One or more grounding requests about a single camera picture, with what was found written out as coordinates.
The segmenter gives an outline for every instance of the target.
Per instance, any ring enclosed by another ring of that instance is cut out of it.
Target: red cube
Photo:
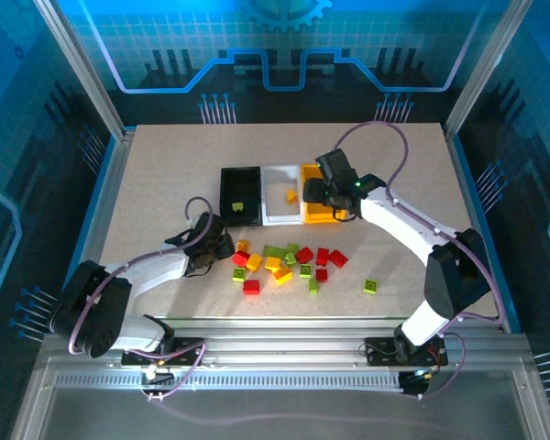
[[[245,252],[244,250],[239,250],[233,257],[232,260],[235,262],[235,264],[240,267],[244,268],[247,265],[247,261],[250,258],[250,255]]]
[[[300,264],[305,264],[314,257],[314,253],[308,247],[304,247],[295,255],[295,257]]]
[[[246,280],[242,285],[245,295],[258,295],[260,292],[259,280]]]
[[[328,281],[328,269],[316,269],[315,278],[318,282]]]
[[[315,258],[316,266],[325,266],[326,264],[328,264],[328,252],[329,250],[325,247],[318,248],[318,253]]]
[[[334,263],[334,265],[342,269],[342,267],[347,264],[348,258],[344,256],[342,252],[338,249],[335,249],[329,256],[328,259]]]

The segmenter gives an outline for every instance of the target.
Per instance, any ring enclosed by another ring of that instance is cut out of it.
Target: yellow tray
[[[305,181],[308,179],[322,179],[322,172],[315,163],[304,163],[302,165],[302,190],[305,185]],[[303,222],[307,225],[316,223],[338,223],[332,215],[332,208],[323,206],[319,203],[305,203],[304,204],[304,216]],[[342,220],[347,218],[347,211],[336,211],[336,218]]]

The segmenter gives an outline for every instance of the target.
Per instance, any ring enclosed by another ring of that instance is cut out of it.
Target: beige table surface
[[[125,261],[159,247],[187,228],[186,201],[195,195],[218,210],[220,169],[314,162],[353,124],[139,126],[115,204],[101,261]],[[392,189],[405,201],[445,225],[464,230],[469,220],[438,124],[401,125],[410,141],[409,161]],[[354,132],[343,149],[359,175],[385,181],[403,153],[390,128],[370,126]],[[192,206],[199,214],[203,205]],[[329,281],[310,296],[307,281],[277,287],[270,272],[254,275],[258,297],[246,297],[232,281],[230,260],[200,278],[169,281],[136,298],[133,314],[190,316],[405,316],[423,300],[424,265],[389,234],[363,220],[350,224],[263,226],[231,229],[233,239],[251,241],[251,250],[288,242],[338,248],[349,261],[328,265]],[[375,296],[363,293],[367,278],[379,282]],[[471,310],[495,314],[490,295]]]

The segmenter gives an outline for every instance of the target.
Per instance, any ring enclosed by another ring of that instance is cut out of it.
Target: yellow cube
[[[290,268],[281,268],[273,273],[273,276],[275,277],[275,282],[277,282],[277,285],[281,286],[293,278],[293,272]]]
[[[239,250],[242,250],[243,252],[247,252],[250,249],[250,241],[248,240],[238,240],[238,243],[236,243],[236,252]]]
[[[294,190],[287,190],[287,203],[294,204],[297,202],[297,192]]]
[[[275,257],[267,257],[265,261],[265,269],[269,269],[271,272],[276,272],[281,269],[281,259]]]
[[[247,269],[255,271],[259,269],[260,263],[263,260],[263,257],[259,254],[253,254],[247,261]]]

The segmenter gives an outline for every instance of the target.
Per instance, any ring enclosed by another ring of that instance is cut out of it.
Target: robotic arm
[[[192,243],[211,224],[203,237]],[[192,276],[197,270],[209,270],[220,260],[234,254],[232,237],[225,221],[215,214],[203,213],[195,227],[170,238],[158,255],[129,266],[108,282],[75,339],[75,348],[90,358],[98,358],[112,349],[141,350],[164,354],[171,352],[173,329],[152,316],[126,316],[128,301],[165,281]],[[73,272],[62,300],[49,319],[49,329],[70,341],[73,328],[90,297],[102,282],[126,264],[100,266],[85,261]]]
[[[316,163],[323,178],[308,180],[303,189],[305,202],[330,206],[335,212],[347,210],[353,215],[350,220],[362,218],[381,227],[426,266],[425,299],[394,332],[397,359],[406,363],[423,350],[451,319],[489,291],[488,283],[474,262],[439,233],[456,237],[488,267],[482,238],[473,229],[459,233],[439,224],[395,194],[393,199],[389,199],[385,182],[371,174],[359,178],[340,148],[317,158]],[[434,231],[408,212],[434,226]]]

